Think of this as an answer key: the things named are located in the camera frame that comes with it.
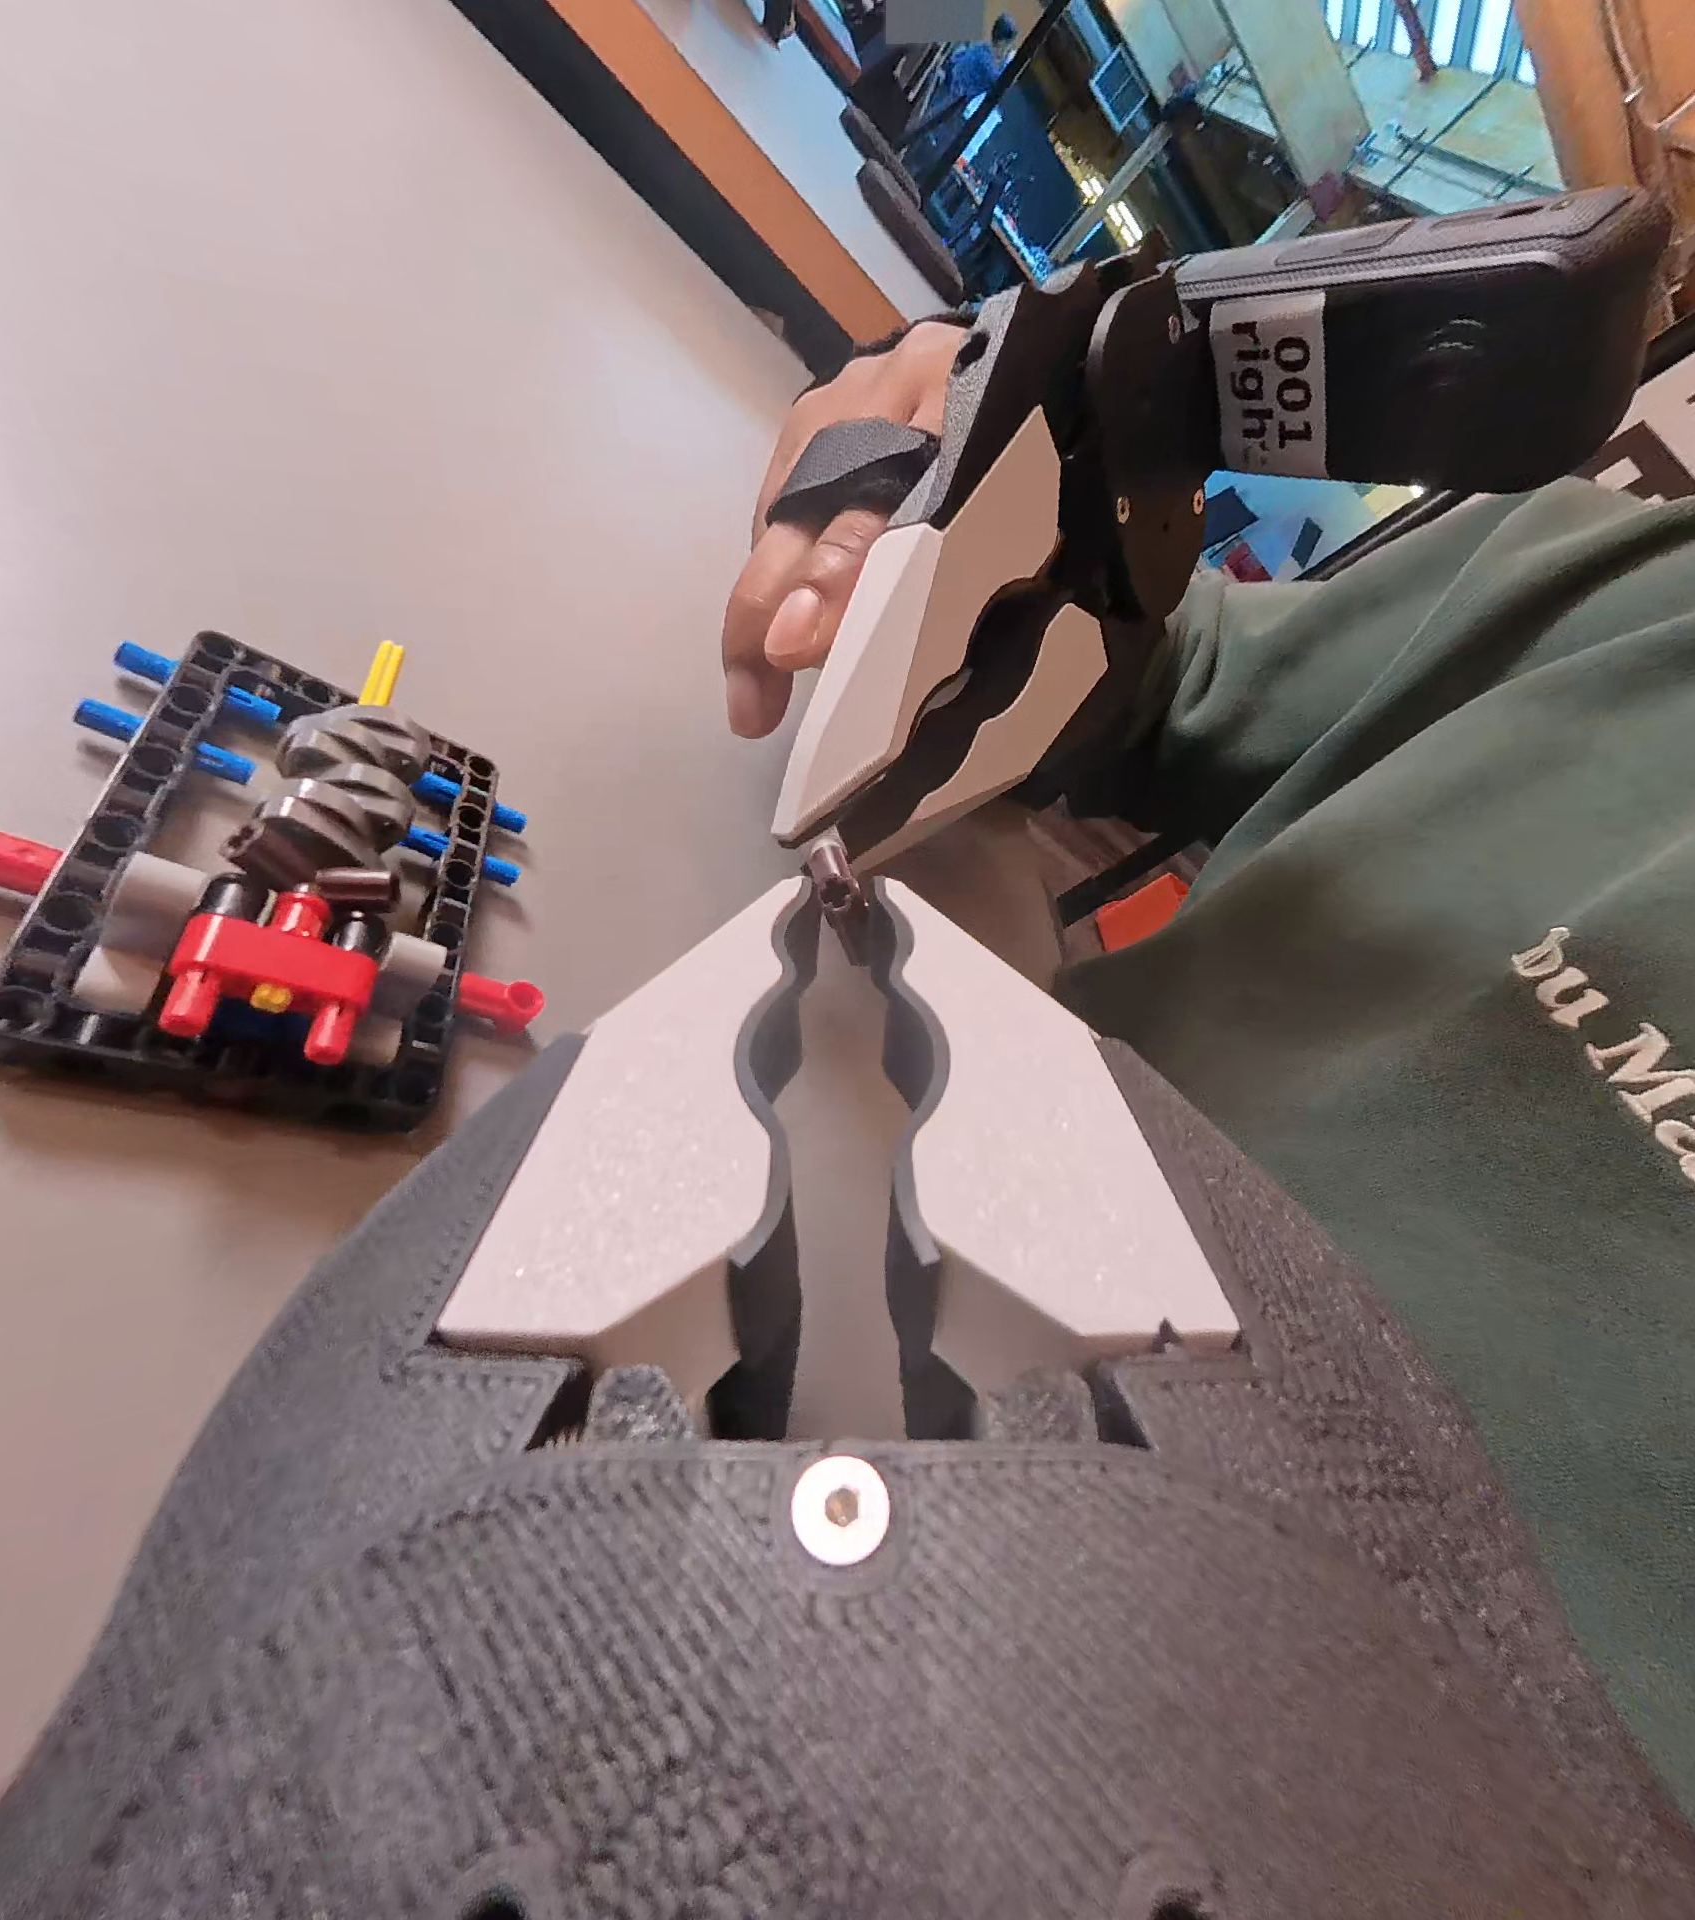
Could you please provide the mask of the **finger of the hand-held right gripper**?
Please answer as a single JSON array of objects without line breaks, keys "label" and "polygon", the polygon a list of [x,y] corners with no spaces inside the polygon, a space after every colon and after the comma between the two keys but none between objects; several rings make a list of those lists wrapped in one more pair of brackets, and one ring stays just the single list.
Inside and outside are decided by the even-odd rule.
[{"label": "finger of the hand-held right gripper", "polygon": [[1070,605],[1058,554],[1060,454],[1036,407],[940,529],[888,527],[870,551],[796,733],[772,817],[788,850],[842,838],[842,814],[904,753],[920,719],[956,694],[1004,611],[1042,631]]},{"label": "finger of the hand-held right gripper", "polygon": [[1060,605],[1036,631],[1006,609],[982,635],[964,685],[916,726],[900,759],[842,814],[858,870],[908,851],[1020,785],[1048,756],[1108,670],[1100,620]]}]

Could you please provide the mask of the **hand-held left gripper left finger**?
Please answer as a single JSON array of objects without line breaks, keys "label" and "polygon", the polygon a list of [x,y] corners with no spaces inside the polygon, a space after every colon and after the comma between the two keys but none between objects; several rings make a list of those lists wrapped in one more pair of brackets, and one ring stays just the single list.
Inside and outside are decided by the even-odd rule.
[{"label": "hand-held left gripper left finger", "polygon": [[470,1354],[662,1371],[708,1431],[784,1431],[802,1339],[792,1154],[820,900],[786,877],[562,1052],[434,1325]]}]

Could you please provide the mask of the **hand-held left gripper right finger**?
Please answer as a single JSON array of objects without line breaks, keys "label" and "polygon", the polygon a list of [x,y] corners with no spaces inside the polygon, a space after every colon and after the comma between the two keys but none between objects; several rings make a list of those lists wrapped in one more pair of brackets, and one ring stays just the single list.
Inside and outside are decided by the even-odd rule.
[{"label": "hand-held left gripper right finger", "polygon": [[1030,1373],[1236,1356],[1222,1272],[1096,1034],[898,879],[870,925],[908,1108],[886,1248],[908,1437],[974,1435]]}]

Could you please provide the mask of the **dark brown lego connector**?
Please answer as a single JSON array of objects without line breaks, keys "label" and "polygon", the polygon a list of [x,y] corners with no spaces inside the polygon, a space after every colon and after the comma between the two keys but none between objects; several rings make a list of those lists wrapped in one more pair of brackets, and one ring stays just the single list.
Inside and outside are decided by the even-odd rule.
[{"label": "dark brown lego connector", "polygon": [[808,845],[806,870],[820,913],[834,928],[844,955],[852,966],[866,968],[872,954],[872,906],[834,830]]}]

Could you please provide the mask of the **black lego frame assembly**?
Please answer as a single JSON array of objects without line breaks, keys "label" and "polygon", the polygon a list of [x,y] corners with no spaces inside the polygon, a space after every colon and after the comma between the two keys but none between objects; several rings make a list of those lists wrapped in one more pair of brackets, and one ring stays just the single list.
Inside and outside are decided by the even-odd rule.
[{"label": "black lego frame assembly", "polygon": [[220,631],[116,648],[152,695],[76,708],[120,753],[72,843],[0,830],[0,1068],[406,1136],[462,1026],[528,1036],[540,987],[470,968],[524,814],[398,708],[404,659],[350,689]]}]

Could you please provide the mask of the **person's right hand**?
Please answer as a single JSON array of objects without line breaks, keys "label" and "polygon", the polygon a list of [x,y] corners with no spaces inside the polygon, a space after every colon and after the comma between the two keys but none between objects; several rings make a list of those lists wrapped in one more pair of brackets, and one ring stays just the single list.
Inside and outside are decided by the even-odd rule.
[{"label": "person's right hand", "polygon": [[850,357],[788,411],[764,468],[750,554],[720,631],[726,714],[740,737],[768,737],[788,710],[796,675],[826,659],[864,561],[890,519],[878,508],[860,506],[808,529],[794,522],[768,524],[766,508],[812,438],[830,424],[890,420],[940,433],[966,328],[966,315],[912,323],[882,350]]}]

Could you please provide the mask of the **person's green sweatshirt torso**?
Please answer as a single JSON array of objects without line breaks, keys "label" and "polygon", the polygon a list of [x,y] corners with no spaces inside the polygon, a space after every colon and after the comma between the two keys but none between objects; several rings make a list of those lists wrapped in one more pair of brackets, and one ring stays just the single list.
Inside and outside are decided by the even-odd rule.
[{"label": "person's green sweatshirt torso", "polygon": [[1695,1821],[1695,771],[1437,753],[1124,805],[1212,859],[1072,1005],[1411,1325]]}]

